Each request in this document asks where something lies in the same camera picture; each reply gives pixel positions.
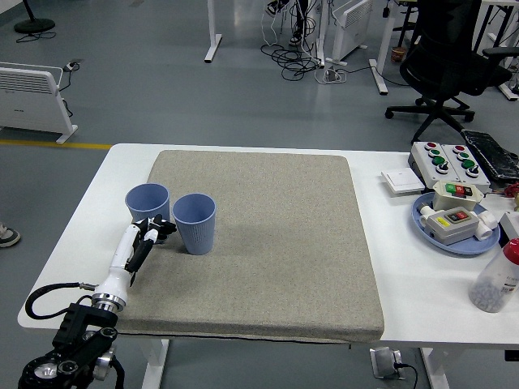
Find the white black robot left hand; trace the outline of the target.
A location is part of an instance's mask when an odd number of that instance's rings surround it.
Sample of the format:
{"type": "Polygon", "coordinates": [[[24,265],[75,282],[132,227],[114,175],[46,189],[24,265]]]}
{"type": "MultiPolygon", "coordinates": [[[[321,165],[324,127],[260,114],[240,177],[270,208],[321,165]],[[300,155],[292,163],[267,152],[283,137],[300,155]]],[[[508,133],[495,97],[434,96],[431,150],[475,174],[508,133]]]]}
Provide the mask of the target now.
{"type": "Polygon", "coordinates": [[[122,311],[128,302],[132,280],[153,246],[176,231],[176,225],[161,214],[130,224],[118,243],[106,279],[94,290],[92,305],[102,310],[122,311]]]}

